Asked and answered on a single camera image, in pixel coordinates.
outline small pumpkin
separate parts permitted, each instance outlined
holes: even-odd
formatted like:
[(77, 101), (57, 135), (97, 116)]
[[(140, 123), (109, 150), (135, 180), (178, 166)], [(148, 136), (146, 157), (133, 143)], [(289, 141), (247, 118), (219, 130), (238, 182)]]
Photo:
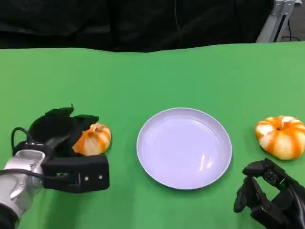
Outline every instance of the small pumpkin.
[(89, 130), (82, 132), (80, 139), (73, 146), (77, 153), (90, 156), (107, 150), (111, 141), (110, 129), (103, 124), (92, 124)]
[(305, 125), (290, 116), (269, 117), (255, 127), (260, 146), (281, 160), (295, 159), (304, 152)]

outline metal stand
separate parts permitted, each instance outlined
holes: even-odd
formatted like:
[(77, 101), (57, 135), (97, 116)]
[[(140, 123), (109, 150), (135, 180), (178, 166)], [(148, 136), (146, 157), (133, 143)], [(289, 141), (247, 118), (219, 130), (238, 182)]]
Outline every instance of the metal stand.
[(295, 0), (276, 0), (256, 42), (279, 42), (295, 6)]

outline black backdrop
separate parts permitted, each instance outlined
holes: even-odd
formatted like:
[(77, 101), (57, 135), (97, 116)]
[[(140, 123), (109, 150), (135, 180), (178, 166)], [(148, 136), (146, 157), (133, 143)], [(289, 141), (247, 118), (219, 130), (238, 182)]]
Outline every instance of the black backdrop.
[(0, 48), (150, 52), (255, 42), (274, 0), (0, 1)]

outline plate rim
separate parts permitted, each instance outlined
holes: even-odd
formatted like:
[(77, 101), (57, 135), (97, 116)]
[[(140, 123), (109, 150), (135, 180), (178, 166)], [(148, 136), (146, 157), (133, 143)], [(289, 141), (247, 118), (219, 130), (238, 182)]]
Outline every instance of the plate rim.
[[(215, 178), (213, 179), (211, 182), (208, 182), (207, 184), (203, 185), (203, 186), (200, 186), (200, 187), (195, 187), (195, 188), (178, 188), (178, 187), (172, 187), (172, 186), (169, 186), (163, 182), (160, 182), (158, 181), (156, 178), (154, 178), (147, 170), (146, 168), (143, 166), (143, 163), (139, 157), (139, 138), (141, 136), (141, 133), (144, 129), (144, 127), (147, 125), (147, 123), (149, 123), (155, 116), (159, 115), (159, 114), (162, 114), (162, 113), (165, 113), (165, 112), (168, 112), (170, 110), (192, 110), (192, 111), (196, 111), (196, 112), (200, 112), (208, 117), (210, 117), (211, 119), (213, 119), (221, 128), (222, 130), (225, 132), (225, 135), (227, 136), (228, 140), (229, 140), (229, 146), (230, 146), (230, 155), (229, 155), (229, 160), (224, 168), (224, 170)], [(200, 188), (203, 188), (203, 187), (206, 187), (206, 186), (209, 186), (210, 184), (214, 183), (215, 181), (217, 181), (218, 179), (220, 179), (224, 173), (227, 171), (231, 161), (232, 161), (232, 156), (233, 156), (233, 148), (232, 148), (232, 142), (231, 142), (231, 139), (230, 139), (230, 136), (228, 134), (228, 132), (226, 131), (226, 129), (224, 128), (224, 126), (217, 120), (215, 119), (214, 117), (212, 117), (211, 115), (207, 114), (206, 112), (203, 112), (201, 110), (198, 110), (198, 109), (194, 109), (194, 108), (189, 108), (189, 107), (173, 107), (173, 108), (169, 108), (169, 109), (166, 109), (166, 110), (162, 110), (156, 114), (154, 114), (152, 117), (150, 117), (148, 120), (146, 120), (146, 122), (143, 124), (143, 126), (141, 127), (139, 133), (138, 133), (138, 136), (137, 136), (137, 147), (136, 147), (136, 150), (137, 150), (137, 157), (138, 157), (138, 160), (140, 162), (140, 165), (142, 167), (142, 169), (144, 169), (144, 171), (153, 179), (155, 180), (156, 182), (158, 182), (159, 184), (162, 184), (166, 187), (170, 187), (170, 188), (174, 188), (174, 189), (178, 189), (178, 190), (196, 190), (196, 189), (200, 189)]]

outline green tablecloth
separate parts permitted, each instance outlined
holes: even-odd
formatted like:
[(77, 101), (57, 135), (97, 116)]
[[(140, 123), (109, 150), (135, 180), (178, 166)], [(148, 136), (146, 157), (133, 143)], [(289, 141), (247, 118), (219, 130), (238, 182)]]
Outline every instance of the green tablecloth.
[[(1, 153), (11, 155), (10, 132), (29, 127), (51, 108), (73, 103), (113, 134), (111, 187), (73, 195), (43, 190), (21, 229), (260, 229), (249, 210), (233, 213), (249, 162), (271, 158), (254, 136), (268, 116), (305, 121), (305, 43), (219, 45), (155, 53), (84, 49), (1, 50)], [(219, 120), (233, 144), (229, 169), (195, 191), (159, 185), (142, 170), (136, 137), (143, 123), (170, 107), (200, 109)], [(305, 156), (279, 165), (305, 185)], [(260, 180), (268, 197), (277, 191)]]

